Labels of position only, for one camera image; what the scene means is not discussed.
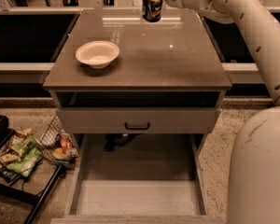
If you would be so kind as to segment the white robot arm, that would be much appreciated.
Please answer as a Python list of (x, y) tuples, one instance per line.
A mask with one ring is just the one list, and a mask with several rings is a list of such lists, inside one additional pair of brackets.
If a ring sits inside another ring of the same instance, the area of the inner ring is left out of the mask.
[(280, 224), (280, 22), (260, 0), (144, 0), (188, 8), (209, 20), (234, 23), (253, 59), (256, 73), (235, 76), (265, 86), (273, 107), (251, 117), (231, 152), (226, 224)]

